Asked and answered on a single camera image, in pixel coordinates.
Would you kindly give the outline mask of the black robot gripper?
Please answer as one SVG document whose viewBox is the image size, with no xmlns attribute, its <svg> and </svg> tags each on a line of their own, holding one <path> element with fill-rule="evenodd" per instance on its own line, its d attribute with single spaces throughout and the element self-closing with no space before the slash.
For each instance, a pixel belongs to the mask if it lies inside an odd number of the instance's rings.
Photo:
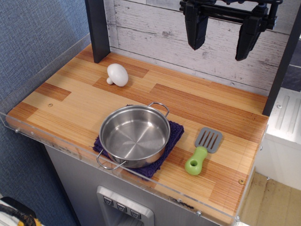
<svg viewBox="0 0 301 226">
<path fill-rule="evenodd" d="M 205 42 L 209 18 L 242 24 L 235 59 L 247 58 L 253 50 L 261 32 L 272 30 L 276 26 L 277 9 L 281 0 L 253 0 L 252 10 L 232 8 L 232 4 L 244 4 L 245 0 L 224 0 L 218 5 L 215 0 L 182 0 L 180 11 L 185 15 L 188 44 L 199 49 Z"/>
</svg>

